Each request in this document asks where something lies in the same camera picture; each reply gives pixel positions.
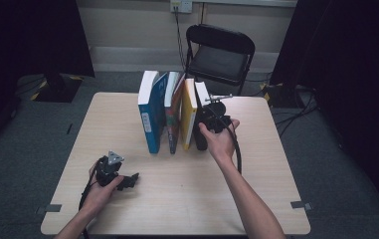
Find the black folding chair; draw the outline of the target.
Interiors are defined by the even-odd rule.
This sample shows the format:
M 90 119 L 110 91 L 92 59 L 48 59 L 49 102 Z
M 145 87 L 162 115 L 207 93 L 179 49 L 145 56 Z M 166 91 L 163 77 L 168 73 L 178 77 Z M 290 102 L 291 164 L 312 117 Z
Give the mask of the black folding chair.
M 238 87 L 239 96 L 256 52 L 253 40 L 244 33 L 207 24 L 190 26 L 186 40 L 185 73 Z

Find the red illustrated book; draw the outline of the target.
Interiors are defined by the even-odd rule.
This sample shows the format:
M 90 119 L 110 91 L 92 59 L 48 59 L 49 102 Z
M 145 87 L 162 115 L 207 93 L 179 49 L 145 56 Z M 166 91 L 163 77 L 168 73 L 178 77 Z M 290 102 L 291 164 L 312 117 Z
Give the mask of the red illustrated book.
M 165 92 L 166 129 L 171 154 L 176 152 L 178 142 L 182 83 L 184 80 L 185 76 L 181 76 L 179 72 L 170 72 Z

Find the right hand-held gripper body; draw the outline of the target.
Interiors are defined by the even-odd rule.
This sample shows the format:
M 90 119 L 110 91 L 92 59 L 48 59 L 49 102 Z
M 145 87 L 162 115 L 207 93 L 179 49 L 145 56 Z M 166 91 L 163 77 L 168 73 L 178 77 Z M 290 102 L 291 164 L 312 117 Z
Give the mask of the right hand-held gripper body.
M 232 120 L 226 115 L 226 106 L 221 102 L 222 97 L 210 98 L 208 104 L 203 107 L 203 124 L 208 130 L 215 133 L 222 132 Z

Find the black book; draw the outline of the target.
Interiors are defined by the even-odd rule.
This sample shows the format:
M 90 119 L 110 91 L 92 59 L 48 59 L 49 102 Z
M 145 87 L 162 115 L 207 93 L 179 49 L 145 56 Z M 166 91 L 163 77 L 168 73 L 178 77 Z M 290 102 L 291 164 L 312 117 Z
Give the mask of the black book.
M 209 99 L 210 99 L 205 83 L 196 82 L 195 90 L 196 90 L 197 104 L 198 104 L 196 116 L 204 115 L 205 114 L 204 107 L 209 104 Z M 193 127 L 193 135 L 194 135 L 197 149 L 206 150 L 208 147 L 207 140 L 205 136 L 201 133 L 199 125 L 196 125 L 196 122 L 194 123 L 194 127 Z

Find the person's left hand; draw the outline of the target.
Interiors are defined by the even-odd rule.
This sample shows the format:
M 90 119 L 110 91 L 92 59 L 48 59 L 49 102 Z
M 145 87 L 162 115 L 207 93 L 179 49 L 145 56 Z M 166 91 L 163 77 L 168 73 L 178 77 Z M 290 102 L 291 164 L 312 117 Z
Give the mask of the person's left hand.
M 117 176 L 110 184 L 101 186 L 96 178 L 91 179 L 90 190 L 81 210 L 91 218 L 96 217 L 109 202 L 116 188 L 123 181 L 123 176 Z

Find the black curtain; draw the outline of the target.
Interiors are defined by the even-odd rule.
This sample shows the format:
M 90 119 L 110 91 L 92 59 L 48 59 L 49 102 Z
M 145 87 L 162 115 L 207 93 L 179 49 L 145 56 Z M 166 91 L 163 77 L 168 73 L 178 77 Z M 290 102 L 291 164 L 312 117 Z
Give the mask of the black curtain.
M 0 128 L 38 74 L 95 74 L 78 0 L 0 0 Z
M 379 191 L 379 0 L 297 0 L 271 82 L 315 90 Z

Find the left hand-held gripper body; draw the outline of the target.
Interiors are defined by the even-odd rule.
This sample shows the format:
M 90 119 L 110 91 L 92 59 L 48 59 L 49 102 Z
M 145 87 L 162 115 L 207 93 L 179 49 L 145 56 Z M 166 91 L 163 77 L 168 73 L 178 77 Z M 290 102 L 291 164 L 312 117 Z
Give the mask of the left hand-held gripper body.
M 95 167 L 95 178 L 100 186 L 110 184 L 117 176 L 124 158 L 113 151 L 100 158 Z

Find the grey tape strip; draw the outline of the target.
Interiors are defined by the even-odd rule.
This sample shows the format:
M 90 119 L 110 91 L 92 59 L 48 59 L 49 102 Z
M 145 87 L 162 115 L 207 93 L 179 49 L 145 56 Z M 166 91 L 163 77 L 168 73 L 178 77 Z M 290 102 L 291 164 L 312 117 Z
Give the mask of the grey tape strip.
M 305 211 L 312 210 L 312 204 L 310 202 L 302 202 L 302 201 L 292 201 L 290 203 L 293 209 L 303 208 Z
M 36 210 L 36 213 L 43 215 L 47 212 L 60 212 L 61 208 L 62 208 L 61 204 L 49 204 L 46 206 L 38 207 Z

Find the person's right hand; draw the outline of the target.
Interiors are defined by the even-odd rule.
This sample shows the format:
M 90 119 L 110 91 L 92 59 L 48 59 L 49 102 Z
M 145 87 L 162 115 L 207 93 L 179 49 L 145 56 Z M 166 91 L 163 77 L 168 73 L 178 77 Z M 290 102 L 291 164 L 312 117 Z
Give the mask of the person's right hand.
M 224 129 L 219 133 L 209 131 L 202 122 L 198 124 L 200 132 L 207 140 L 209 152 L 219 165 L 232 162 L 235 151 L 233 137 L 239 124 L 240 122 L 237 119 L 233 119 L 230 124 L 230 130 Z

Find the yellow book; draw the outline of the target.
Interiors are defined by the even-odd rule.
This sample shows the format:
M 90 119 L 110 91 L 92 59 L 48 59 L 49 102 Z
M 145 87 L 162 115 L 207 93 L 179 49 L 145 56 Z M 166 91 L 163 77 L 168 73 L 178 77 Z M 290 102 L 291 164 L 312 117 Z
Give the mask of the yellow book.
M 182 146 L 184 150 L 188 150 L 192 137 L 192 130 L 197 113 L 197 98 L 195 91 L 195 81 L 186 79 L 184 81 L 181 103 L 181 126 L 180 133 Z

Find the white wall socket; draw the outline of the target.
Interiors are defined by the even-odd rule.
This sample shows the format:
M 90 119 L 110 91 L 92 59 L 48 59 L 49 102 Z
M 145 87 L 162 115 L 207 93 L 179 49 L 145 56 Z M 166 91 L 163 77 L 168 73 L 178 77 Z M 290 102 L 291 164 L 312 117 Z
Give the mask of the white wall socket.
M 172 13 L 190 14 L 193 10 L 191 0 L 170 0 L 170 11 Z

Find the black stand base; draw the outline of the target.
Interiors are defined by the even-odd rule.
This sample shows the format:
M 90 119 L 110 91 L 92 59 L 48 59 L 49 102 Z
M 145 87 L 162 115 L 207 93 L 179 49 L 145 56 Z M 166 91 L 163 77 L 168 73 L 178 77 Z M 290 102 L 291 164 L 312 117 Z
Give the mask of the black stand base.
M 283 85 L 265 85 L 263 93 L 264 99 L 271 108 L 295 109 L 297 107 L 294 89 Z
M 71 103 L 82 82 L 83 78 L 78 76 L 45 74 L 44 82 L 33 93 L 31 100 L 35 102 Z

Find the thick blue book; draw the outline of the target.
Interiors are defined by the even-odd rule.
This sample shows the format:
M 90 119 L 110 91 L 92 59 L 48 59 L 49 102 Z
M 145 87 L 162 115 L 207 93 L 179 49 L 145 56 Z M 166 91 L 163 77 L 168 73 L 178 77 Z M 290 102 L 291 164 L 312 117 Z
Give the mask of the thick blue book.
M 138 92 L 138 108 L 150 153 L 160 149 L 160 138 L 165 126 L 164 98 L 168 74 L 145 71 Z

